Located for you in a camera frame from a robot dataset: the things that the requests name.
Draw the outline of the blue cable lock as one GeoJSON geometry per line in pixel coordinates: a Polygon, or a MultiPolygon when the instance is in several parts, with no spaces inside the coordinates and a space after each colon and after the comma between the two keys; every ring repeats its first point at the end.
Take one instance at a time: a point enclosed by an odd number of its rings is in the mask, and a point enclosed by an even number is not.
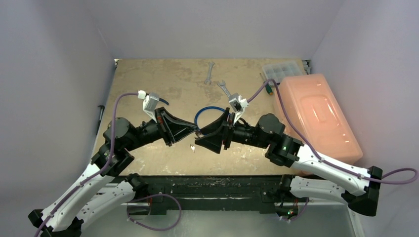
{"type": "Polygon", "coordinates": [[[199,109],[195,116],[194,116],[194,124],[200,130],[201,128],[209,125],[210,123],[214,122],[218,119],[223,113],[225,109],[218,106],[206,106],[199,109]]]}

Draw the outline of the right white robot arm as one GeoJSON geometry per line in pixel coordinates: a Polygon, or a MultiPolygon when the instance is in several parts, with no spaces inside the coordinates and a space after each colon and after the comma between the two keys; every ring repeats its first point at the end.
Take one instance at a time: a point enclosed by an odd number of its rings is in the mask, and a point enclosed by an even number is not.
{"type": "Polygon", "coordinates": [[[321,178],[311,185],[297,177],[285,179],[277,188],[280,199],[318,197],[346,203],[364,216],[376,216],[382,170],[361,168],[324,155],[308,142],[288,136],[285,125],[273,114],[262,115],[255,126],[234,123],[235,114],[225,111],[221,117],[200,129],[195,144],[219,154],[232,142],[266,149],[265,157],[275,165],[306,171],[321,178]]]}

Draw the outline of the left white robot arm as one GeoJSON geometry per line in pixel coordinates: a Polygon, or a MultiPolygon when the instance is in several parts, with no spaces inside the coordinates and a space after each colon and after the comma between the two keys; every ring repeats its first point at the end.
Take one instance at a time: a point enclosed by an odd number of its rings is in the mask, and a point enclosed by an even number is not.
{"type": "Polygon", "coordinates": [[[139,127],[126,118],[113,117],[103,134],[105,143],[81,176],[49,207],[35,209],[28,215],[37,228],[35,236],[79,237],[88,224],[116,206],[152,197],[148,184],[137,173],[128,175],[112,191],[95,195],[134,160],[130,151],[160,139],[171,146],[198,129],[195,124],[172,116],[164,107],[154,110],[153,115],[139,127]]]}

